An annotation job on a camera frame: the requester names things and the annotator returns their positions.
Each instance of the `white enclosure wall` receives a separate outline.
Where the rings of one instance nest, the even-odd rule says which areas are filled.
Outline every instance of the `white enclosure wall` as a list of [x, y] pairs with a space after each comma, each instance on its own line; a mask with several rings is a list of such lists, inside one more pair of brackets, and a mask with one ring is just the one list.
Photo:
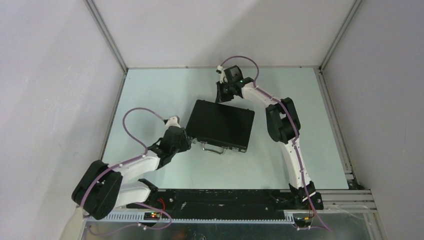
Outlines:
[[58, 239], [123, 73], [81, 0], [2, 1], [0, 234]]
[[233, 55], [260, 66], [318, 66], [354, 0], [95, 2], [133, 68], [216, 66]]
[[424, 1], [365, 1], [324, 75], [390, 240], [422, 239]]

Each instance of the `purple cable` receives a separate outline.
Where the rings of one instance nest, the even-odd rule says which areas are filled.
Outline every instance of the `purple cable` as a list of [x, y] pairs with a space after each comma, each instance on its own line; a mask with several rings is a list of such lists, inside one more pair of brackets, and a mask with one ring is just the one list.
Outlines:
[[300, 170], [300, 173], [301, 173], [301, 176], [302, 176], [302, 184], [303, 184], [303, 187], [304, 187], [304, 189], [305, 189], [307, 199], [309, 200], [310, 207], [312, 208], [313, 213], [314, 213], [314, 214], [318, 217], [319, 221], [320, 221], [320, 222], [321, 222], [321, 224], [324, 226], [324, 228], [326, 228], [328, 231], [332, 232], [333, 230], [332, 230], [331, 228], [329, 228], [329, 227], [328, 227], [328, 226], [324, 223], [324, 221], [321, 219], [321, 217], [320, 217], [320, 216], [319, 216], [319, 214], [317, 213], [317, 210], [315, 209], [315, 207], [314, 207], [314, 205], [313, 205], [313, 203], [312, 203], [311, 196], [309, 196], [309, 192], [308, 192], [308, 189], [307, 189], [307, 187], [306, 187], [306, 182], [305, 182], [305, 174], [304, 174], [304, 171], [303, 171], [304, 167], [303, 167], [303, 164], [302, 164], [302, 160], [301, 160], [301, 156], [300, 156], [300, 154], [299, 154], [298, 147], [296, 146], [296, 141], [297, 141], [297, 140], [298, 140], [298, 138], [299, 138], [299, 131], [298, 131], [298, 129], [296, 128], [296, 125], [295, 125], [295, 122], [293, 121], [292, 116], [290, 116], [289, 111], [287, 110], [287, 108], [284, 106], [284, 104], [283, 104], [280, 100], [278, 100], [278, 99], [276, 99], [276, 98], [273, 98], [273, 97], [272, 97], [270, 94], [268, 94], [266, 91], [264, 91], [264, 90], [262, 90], [262, 89], [260, 89], [259, 87], [257, 87], [257, 86], [256, 86], [256, 80], [258, 79], [258, 76], [259, 76], [259, 66], [258, 66], [258, 64], [257, 64], [255, 61], [253, 61], [251, 58], [249, 58], [249, 57], [247, 57], [247, 56], [240, 56], [240, 55], [231, 56], [231, 57], [229, 57], [229, 58], [225, 59], [225, 60], [221, 63], [221, 66], [222, 66], [222, 65], [224, 65], [224, 64], [225, 64], [228, 60], [230, 60], [230, 59], [234, 59], [234, 58], [247, 59], [247, 60], [251, 61], [251, 62], [252, 62], [252, 63], [256, 66], [257, 73], [256, 73], [256, 76], [255, 76], [255, 78], [254, 78], [254, 80], [253, 80], [253, 87], [254, 87], [256, 90], [258, 90], [260, 93], [262, 93], [263, 95], [265, 95], [266, 97], [268, 97], [268, 98], [270, 98], [271, 100], [273, 100], [273, 101], [277, 102], [277, 103], [278, 103], [278, 104], [282, 107], [282, 109], [284, 110], [285, 115], [287, 116], [287, 118], [288, 118], [288, 120], [289, 120], [289, 122], [290, 122], [291, 126], [292, 126], [292, 127], [293, 127], [293, 129], [294, 129], [294, 135], [295, 135], [295, 137], [294, 137], [294, 139], [293, 139], [292, 143], [293, 143], [294, 149], [295, 149], [295, 151], [296, 151], [297, 160], [299, 161], [299, 165], [300, 165], [300, 169], [301, 169], [301, 170]]
[[142, 141], [140, 141], [138, 138], [136, 138], [134, 135], [132, 135], [129, 131], [128, 131], [128, 129], [127, 129], [127, 126], [125, 125], [125, 119], [127, 118], [127, 116], [128, 116], [128, 114], [130, 114], [132, 111], [135, 111], [135, 110], [145, 110], [145, 111], [148, 111], [148, 112], [150, 112], [150, 113], [152, 113], [152, 114], [154, 114], [156, 117], [158, 117], [159, 119], [161, 119], [162, 121], [164, 120], [164, 118], [163, 117], [161, 117], [159, 114], [157, 114], [156, 112], [154, 112], [154, 111], [152, 111], [152, 110], [150, 110], [150, 109], [148, 109], [148, 108], [145, 108], [145, 107], [135, 107], [135, 108], [132, 108], [132, 109], [130, 109], [129, 111], [127, 111], [126, 113], [125, 113], [125, 115], [123, 116], [123, 118], [122, 118], [122, 125], [123, 125], [123, 129], [125, 130], [125, 132], [126, 132], [126, 134], [128, 134], [132, 139], [134, 139], [137, 143], [139, 143], [139, 144], [141, 144], [143, 147], [144, 147], [144, 152], [141, 154], [141, 155], [138, 155], [138, 156], [135, 156], [135, 157], [133, 157], [133, 158], [130, 158], [130, 159], [128, 159], [128, 160], [125, 160], [125, 161], [123, 161], [123, 162], [120, 162], [120, 163], [117, 163], [117, 164], [115, 164], [115, 165], [113, 165], [113, 166], [111, 166], [111, 167], [109, 167], [108, 169], [106, 169], [106, 170], [104, 170], [102, 173], [100, 173], [94, 180], [93, 180], [93, 182], [90, 184], [90, 186], [87, 188], [87, 191], [85, 191], [85, 194], [84, 194], [84, 196], [82, 197], [82, 200], [81, 200], [81, 204], [79, 205], [82, 209], [84, 209], [84, 204], [86, 203], [86, 200], [87, 200], [87, 197], [88, 197], [88, 195], [89, 195], [89, 193], [90, 193], [90, 191], [93, 189], [93, 187], [94, 187], [94, 185], [96, 185], [96, 183], [105, 175], [105, 174], [107, 174], [108, 172], [110, 172], [110, 171], [112, 171], [113, 169], [115, 169], [115, 168], [117, 168], [117, 167], [119, 167], [121, 164], [122, 165], [126, 165], [126, 164], [129, 164], [129, 163], [132, 163], [132, 162], [134, 162], [134, 161], [136, 161], [136, 160], [139, 160], [140, 158], [142, 158], [143, 157], [143, 155], [146, 155], [147, 154], [147, 152], [148, 152], [148, 150], [147, 150], [147, 146], [142, 142]]
[[293, 140], [293, 146], [294, 146], [294, 150], [296, 151], [297, 159], [299, 160], [300, 169], [302, 169], [301, 170], [302, 184], [304, 186], [306, 196], [307, 196], [307, 199], [308, 199], [309, 204], [310, 204], [310, 208], [312, 209], [315, 216], [319, 219], [321, 224], [324, 226], [324, 228], [327, 229], [328, 231], [332, 232], [333, 230], [331, 228], [329, 228], [329, 226], [327, 226], [327, 224], [321, 219], [320, 215], [317, 213], [317, 210], [315, 209], [314, 204], [312, 203], [311, 196], [309, 196], [308, 188], [306, 187], [306, 182], [305, 182], [305, 174], [304, 174], [304, 171], [303, 171], [304, 166], [302, 165], [301, 155], [299, 154], [298, 146], [296, 146], [295, 140]]
[[123, 227], [120, 227], [118, 229], [115, 229], [113, 231], [110, 231], [108, 233], [95, 233], [95, 232], [93, 232], [91, 230], [91, 225], [90, 225], [88, 227], [88, 231], [90, 232], [90, 234], [92, 234], [92, 235], [94, 235], [96, 237], [106, 237], [106, 236], [112, 235], [114, 233], [117, 233], [117, 232], [119, 232], [119, 231], [121, 231], [123, 229], [129, 228], [129, 227], [138, 226], [138, 227], [143, 227], [143, 228], [151, 229], [151, 230], [161, 230], [161, 229], [165, 229], [165, 228], [169, 227], [172, 224], [173, 219], [172, 219], [172, 217], [166, 211], [161, 210], [161, 209], [158, 209], [158, 208], [155, 208], [155, 207], [152, 207], [152, 206], [149, 206], [149, 205], [146, 205], [146, 204], [141, 203], [141, 202], [134, 202], [134, 203], [137, 204], [137, 205], [143, 206], [145, 208], [148, 208], [148, 209], [151, 209], [151, 210], [154, 210], [156, 212], [159, 212], [159, 213], [164, 214], [165, 216], [167, 216], [169, 218], [168, 224], [166, 224], [165, 226], [161, 226], [161, 227], [152, 227], [152, 226], [143, 225], [141, 223], [131, 223], [131, 224], [125, 225]]
[[236, 55], [236, 56], [230, 56], [229, 58], [227, 58], [227, 59], [225, 59], [222, 63], [221, 63], [221, 67], [228, 61], [228, 60], [230, 60], [230, 59], [247, 59], [247, 60], [249, 60], [249, 61], [251, 61], [253, 64], [254, 64], [254, 66], [256, 67], [256, 76], [254, 77], [254, 79], [253, 79], [253, 86], [256, 88], [256, 80], [258, 79], [258, 77], [259, 77], [259, 66], [258, 66], [258, 64], [256, 64], [256, 62], [255, 61], [253, 61], [253, 59], [251, 59], [251, 58], [249, 58], [249, 57], [247, 57], [247, 56], [240, 56], [240, 55]]

